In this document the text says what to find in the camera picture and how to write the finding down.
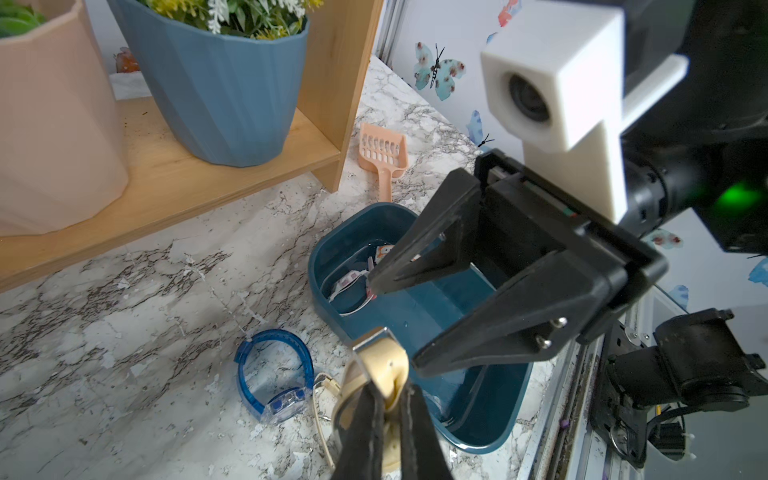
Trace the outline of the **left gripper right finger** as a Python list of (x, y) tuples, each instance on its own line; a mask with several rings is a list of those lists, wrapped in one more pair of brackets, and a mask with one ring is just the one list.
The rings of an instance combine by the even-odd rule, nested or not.
[(422, 389), (407, 383), (400, 409), (401, 478), (453, 480), (428, 411)]

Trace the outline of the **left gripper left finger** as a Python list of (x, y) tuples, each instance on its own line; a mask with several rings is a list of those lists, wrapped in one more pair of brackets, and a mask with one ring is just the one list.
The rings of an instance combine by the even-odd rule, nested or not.
[(373, 382), (367, 382), (341, 402), (351, 414), (341, 435), (341, 453), (331, 476), (336, 479), (380, 479), (384, 447), (385, 401)]

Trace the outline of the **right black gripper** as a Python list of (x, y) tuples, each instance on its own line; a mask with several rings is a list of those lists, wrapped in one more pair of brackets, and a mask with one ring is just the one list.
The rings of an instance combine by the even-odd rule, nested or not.
[(629, 210), (617, 225), (498, 150), (476, 158), (480, 181), (450, 172), (374, 267), (371, 288), (389, 294), (462, 272), (478, 237), (475, 264), (497, 291), (413, 356), (417, 373), (552, 359), (596, 340), (659, 280), (667, 263), (640, 239), (660, 222), (665, 188), (651, 167), (624, 167)]

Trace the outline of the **beige strap watch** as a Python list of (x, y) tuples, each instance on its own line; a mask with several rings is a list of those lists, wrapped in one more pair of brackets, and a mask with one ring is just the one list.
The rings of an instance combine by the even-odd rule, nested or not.
[(401, 466), (400, 408), (398, 402), (409, 377), (406, 350), (387, 327), (376, 328), (353, 345), (354, 361), (344, 373), (339, 399), (333, 410), (333, 440), (340, 458), (344, 437), (352, 425), (359, 395), (368, 383), (384, 399), (383, 465), (384, 474)]

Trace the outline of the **teal storage box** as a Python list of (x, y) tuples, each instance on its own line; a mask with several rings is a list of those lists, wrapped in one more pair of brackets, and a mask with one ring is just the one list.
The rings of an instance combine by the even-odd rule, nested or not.
[[(380, 246), (395, 244), (417, 215), (392, 203), (368, 206), (325, 235), (308, 263), (309, 286), (318, 315), (347, 345), (380, 327), (388, 328), (408, 354), (456, 323), (493, 293), (474, 268), (416, 287), (366, 299), (355, 282), (338, 296), (334, 285), (367, 267)], [(511, 434), (530, 377), (528, 364), (490, 365), (431, 378), (412, 372), (437, 431), (458, 449), (487, 454)]]

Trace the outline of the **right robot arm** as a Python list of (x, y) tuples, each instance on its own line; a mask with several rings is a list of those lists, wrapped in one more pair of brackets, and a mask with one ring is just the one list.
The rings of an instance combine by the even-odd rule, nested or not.
[(372, 273), (378, 294), (469, 268), (493, 285), (419, 374), (593, 342), (664, 275), (643, 238), (686, 209), (722, 249), (766, 252), (765, 2), (537, 1), (481, 65), (523, 159), (452, 171)]

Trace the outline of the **pink plastic scoop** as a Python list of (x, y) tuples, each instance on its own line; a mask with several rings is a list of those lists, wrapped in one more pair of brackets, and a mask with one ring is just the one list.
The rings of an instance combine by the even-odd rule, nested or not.
[(400, 178), (410, 166), (406, 136), (363, 123), (360, 126), (358, 164), (362, 169), (377, 174), (379, 201), (391, 202), (392, 180)]

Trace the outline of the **wooden shelf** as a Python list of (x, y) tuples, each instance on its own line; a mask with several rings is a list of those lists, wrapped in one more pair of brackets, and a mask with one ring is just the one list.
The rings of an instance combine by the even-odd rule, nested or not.
[(312, 15), (304, 79), (282, 153), (255, 167), (212, 165), (173, 138), (155, 102), (121, 101), (130, 181), (93, 218), (1, 240), (4, 291), (310, 172), (339, 188), (373, 47), (380, 1), (327, 1)]

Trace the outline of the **blue pot flowering plant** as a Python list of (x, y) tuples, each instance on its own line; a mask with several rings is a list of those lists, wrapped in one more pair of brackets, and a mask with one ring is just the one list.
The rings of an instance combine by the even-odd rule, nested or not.
[(283, 150), (316, 1), (112, 1), (109, 6), (175, 138), (215, 165)]

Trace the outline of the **pink pot green plant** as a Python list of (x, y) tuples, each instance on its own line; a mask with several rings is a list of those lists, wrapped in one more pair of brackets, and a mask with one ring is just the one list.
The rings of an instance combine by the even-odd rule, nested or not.
[(90, 219), (128, 182), (116, 100), (84, 2), (2, 2), (2, 235)]

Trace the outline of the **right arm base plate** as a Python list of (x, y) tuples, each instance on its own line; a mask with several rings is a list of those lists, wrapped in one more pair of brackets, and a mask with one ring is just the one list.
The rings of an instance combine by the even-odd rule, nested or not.
[(741, 348), (733, 317), (715, 308), (673, 317), (655, 329), (652, 346), (631, 343), (622, 324), (607, 334), (590, 424), (621, 460), (640, 470), (654, 447), (679, 461), (685, 416), (736, 412), (766, 395), (766, 364)]

